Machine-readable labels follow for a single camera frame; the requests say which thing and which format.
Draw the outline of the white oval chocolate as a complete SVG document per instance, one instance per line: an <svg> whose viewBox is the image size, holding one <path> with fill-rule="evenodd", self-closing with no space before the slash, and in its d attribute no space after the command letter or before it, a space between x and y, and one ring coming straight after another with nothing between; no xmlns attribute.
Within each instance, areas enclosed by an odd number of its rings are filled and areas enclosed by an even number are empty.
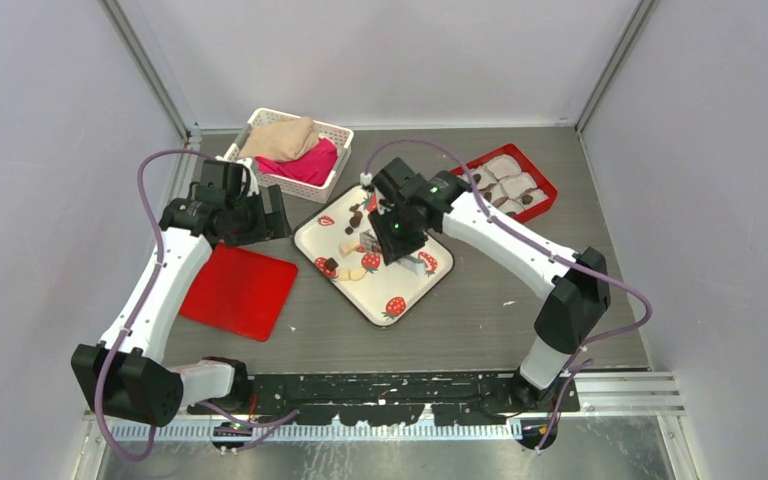
<svg viewBox="0 0 768 480"><path fill-rule="evenodd" d="M353 268L349 271L349 279L351 281L359 281L364 278L367 270L363 267Z"/></svg>

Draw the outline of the red box lid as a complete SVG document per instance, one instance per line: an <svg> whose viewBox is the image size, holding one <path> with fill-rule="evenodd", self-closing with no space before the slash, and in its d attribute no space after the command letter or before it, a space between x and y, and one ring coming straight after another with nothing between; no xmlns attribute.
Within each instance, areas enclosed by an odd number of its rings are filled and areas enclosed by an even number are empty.
<svg viewBox="0 0 768 480"><path fill-rule="evenodd" d="M242 248L218 245L180 307L184 318L265 342L289 298L298 267Z"/></svg>

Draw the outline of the red chocolate box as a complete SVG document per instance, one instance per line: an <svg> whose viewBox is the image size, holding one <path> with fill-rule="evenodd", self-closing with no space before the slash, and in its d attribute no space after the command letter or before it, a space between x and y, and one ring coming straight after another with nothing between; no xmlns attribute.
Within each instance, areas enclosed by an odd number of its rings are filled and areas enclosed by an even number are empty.
<svg viewBox="0 0 768 480"><path fill-rule="evenodd" d="M546 213L558 197L557 188L513 143L467 166L469 175L461 167L452 173L466 182L472 179L485 203L521 224Z"/></svg>

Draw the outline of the metal tongs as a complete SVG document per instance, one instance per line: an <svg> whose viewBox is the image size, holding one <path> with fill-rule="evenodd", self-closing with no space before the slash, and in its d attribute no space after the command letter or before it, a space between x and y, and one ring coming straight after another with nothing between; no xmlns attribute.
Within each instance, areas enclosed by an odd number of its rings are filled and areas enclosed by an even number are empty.
<svg viewBox="0 0 768 480"><path fill-rule="evenodd" d="M383 250L371 230L362 231L359 235L359 245L356 248L359 253L372 253L384 260ZM426 264L418 256L403 256L394 260L396 265L405 268L415 275L423 275L426 272Z"/></svg>

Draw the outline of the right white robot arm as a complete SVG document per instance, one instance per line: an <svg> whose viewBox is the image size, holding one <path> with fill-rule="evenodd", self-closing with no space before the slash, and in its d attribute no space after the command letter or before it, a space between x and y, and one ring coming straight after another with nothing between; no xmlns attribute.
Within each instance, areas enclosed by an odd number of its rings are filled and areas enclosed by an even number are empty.
<svg viewBox="0 0 768 480"><path fill-rule="evenodd" d="M386 264L416 252L434 231L477 249L542 300L536 338L513 380L518 403L542 409L611 304L605 256L592 247L578 253L541 237L450 171L427 179L395 158L377 173L362 173L360 184L377 199L369 221Z"/></svg>

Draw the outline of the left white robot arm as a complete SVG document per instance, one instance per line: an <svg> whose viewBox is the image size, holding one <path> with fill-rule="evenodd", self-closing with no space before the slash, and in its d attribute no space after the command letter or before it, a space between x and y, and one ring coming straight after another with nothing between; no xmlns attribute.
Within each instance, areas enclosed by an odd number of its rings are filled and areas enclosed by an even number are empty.
<svg viewBox="0 0 768 480"><path fill-rule="evenodd" d="M90 409L162 427L177 412L214 404L247 408L253 385L240 360L208 356L171 367L164 355L178 318L267 340L297 267L251 251L290 235L277 186L260 187L251 160L208 158L187 196L150 216L155 247L134 291L100 340L71 367Z"/></svg>

